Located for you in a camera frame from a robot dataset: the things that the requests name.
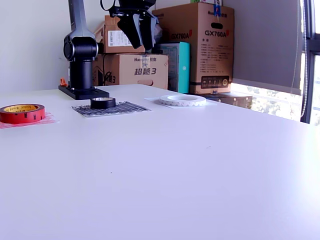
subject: tape roll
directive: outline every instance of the tape roll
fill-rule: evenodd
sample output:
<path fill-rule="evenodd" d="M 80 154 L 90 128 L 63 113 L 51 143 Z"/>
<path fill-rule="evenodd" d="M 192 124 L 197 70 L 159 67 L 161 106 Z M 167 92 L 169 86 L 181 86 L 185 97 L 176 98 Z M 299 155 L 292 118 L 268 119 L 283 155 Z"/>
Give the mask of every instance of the tape roll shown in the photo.
<path fill-rule="evenodd" d="M 176 107 L 199 107 L 205 106 L 207 100 L 202 96 L 194 95 L 166 95 L 159 99 L 161 104 L 176 106 Z"/>
<path fill-rule="evenodd" d="M 116 99 L 112 97 L 97 97 L 91 99 L 92 109 L 109 109 L 116 106 Z"/>
<path fill-rule="evenodd" d="M 29 124 L 46 117 L 45 106 L 16 104 L 0 108 L 0 122 L 5 124 Z"/>

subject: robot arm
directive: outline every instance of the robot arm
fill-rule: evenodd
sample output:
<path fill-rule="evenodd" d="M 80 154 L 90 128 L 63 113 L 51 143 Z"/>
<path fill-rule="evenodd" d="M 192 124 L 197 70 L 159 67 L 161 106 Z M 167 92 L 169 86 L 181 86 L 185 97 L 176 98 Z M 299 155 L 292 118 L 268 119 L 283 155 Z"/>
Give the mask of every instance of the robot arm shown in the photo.
<path fill-rule="evenodd" d="M 111 17 L 119 17 L 118 27 L 126 34 L 136 49 L 144 45 L 146 50 L 154 46 L 157 18 L 148 9 L 156 0 L 119 0 L 120 6 L 107 10 Z M 64 38 L 63 53 L 70 62 L 69 83 L 59 89 L 76 100 L 108 98 L 109 93 L 93 87 L 92 61 L 98 55 L 95 35 L 87 28 L 84 0 L 68 0 L 71 33 Z"/>

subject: red tape roll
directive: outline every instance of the red tape roll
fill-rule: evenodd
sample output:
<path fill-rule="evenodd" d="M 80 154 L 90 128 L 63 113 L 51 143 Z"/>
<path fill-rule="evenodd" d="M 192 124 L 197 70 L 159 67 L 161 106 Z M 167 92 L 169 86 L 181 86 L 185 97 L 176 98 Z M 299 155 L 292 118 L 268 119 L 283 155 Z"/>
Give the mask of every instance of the red tape roll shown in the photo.
<path fill-rule="evenodd" d="M 45 106 L 38 104 L 16 104 L 0 108 L 0 122 L 5 124 L 35 123 L 45 117 Z"/>

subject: white tape roll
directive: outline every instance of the white tape roll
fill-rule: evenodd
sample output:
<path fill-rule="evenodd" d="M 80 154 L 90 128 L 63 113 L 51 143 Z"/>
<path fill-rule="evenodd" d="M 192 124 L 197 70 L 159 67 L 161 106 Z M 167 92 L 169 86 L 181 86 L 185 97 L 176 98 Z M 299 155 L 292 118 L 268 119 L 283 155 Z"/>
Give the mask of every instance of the white tape roll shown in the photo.
<path fill-rule="evenodd" d="M 193 95 L 166 95 L 159 99 L 161 104 L 176 106 L 176 107 L 199 107 L 205 106 L 207 100 L 202 96 Z"/>

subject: black cable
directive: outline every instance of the black cable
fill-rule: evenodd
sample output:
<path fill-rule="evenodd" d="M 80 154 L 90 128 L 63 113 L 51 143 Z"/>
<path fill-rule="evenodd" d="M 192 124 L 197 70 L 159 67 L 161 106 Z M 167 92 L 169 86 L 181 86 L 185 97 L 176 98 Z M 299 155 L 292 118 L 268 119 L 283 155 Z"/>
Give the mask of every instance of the black cable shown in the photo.
<path fill-rule="evenodd" d="M 110 71 L 108 71 L 106 73 L 105 71 L 105 57 L 107 56 L 107 54 L 103 55 L 103 59 L 102 59 L 102 71 L 103 71 L 103 86 L 106 86 L 107 82 L 109 81 L 109 79 L 111 79 L 111 75 L 112 73 Z"/>

